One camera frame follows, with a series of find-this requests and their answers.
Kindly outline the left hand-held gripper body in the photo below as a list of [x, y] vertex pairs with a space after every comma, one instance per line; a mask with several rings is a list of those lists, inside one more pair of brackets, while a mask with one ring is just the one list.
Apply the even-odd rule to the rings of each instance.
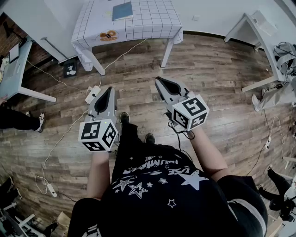
[[80, 123], [78, 141], [90, 152], [110, 152], [112, 145], [118, 140], [116, 110], [98, 116], [94, 116], [92, 112], [87, 111], [85, 121]]

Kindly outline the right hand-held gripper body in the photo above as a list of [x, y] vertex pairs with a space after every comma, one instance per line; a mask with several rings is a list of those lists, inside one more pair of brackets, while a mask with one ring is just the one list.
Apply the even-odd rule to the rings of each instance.
[[166, 115], [174, 125], [191, 131], [205, 123], [209, 108], [200, 95], [184, 88], [179, 93], [164, 92]]

